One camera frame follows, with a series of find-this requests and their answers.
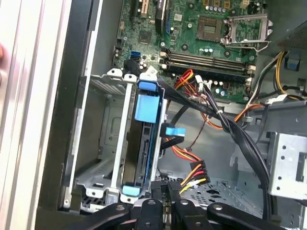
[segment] ram slot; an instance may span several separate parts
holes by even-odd
[[[246,67],[242,62],[227,61],[217,58],[200,57],[194,55],[170,54],[168,61],[182,64],[199,65],[209,68],[218,68],[234,71],[245,71]]]

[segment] blue latch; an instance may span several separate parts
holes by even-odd
[[[134,119],[156,123],[160,97],[139,94]]]
[[[139,83],[140,90],[147,90],[147,91],[155,92],[156,88],[157,88],[156,84],[151,83],[151,82],[141,81]]]
[[[168,136],[181,136],[184,137],[186,133],[186,129],[185,128],[170,128],[167,127],[165,134]]]
[[[128,185],[123,186],[123,194],[127,196],[138,196],[140,194],[141,188],[132,187]]]

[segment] motherboard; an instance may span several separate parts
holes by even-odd
[[[123,68],[131,58],[172,84],[192,69],[217,99],[246,103],[259,45],[248,41],[258,41],[263,26],[248,16],[264,7],[260,0],[124,0],[113,64]]]

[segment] black wire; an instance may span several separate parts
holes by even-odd
[[[263,218],[270,219],[272,214],[275,215],[277,213],[276,200],[268,194],[270,176],[260,150],[242,127],[240,127],[233,119],[221,113],[211,91],[207,86],[204,88],[209,105],[218,114],[224,131],[230,133],[232,139],[240,147],[243,155],[258,176],[261,182],[261,188],[263,189]]]
[[[173,117],[173,119],[171,120],[170,124],[171,125],[175,125],[178,120],[181,118],[181,116],[187,111],[189,107],[184,105],[176,114],[175,116]]]

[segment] cable clip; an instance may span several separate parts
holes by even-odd
[[[221,109],[216,112],[217,115],[222,114],[222,113],[223,111]]]

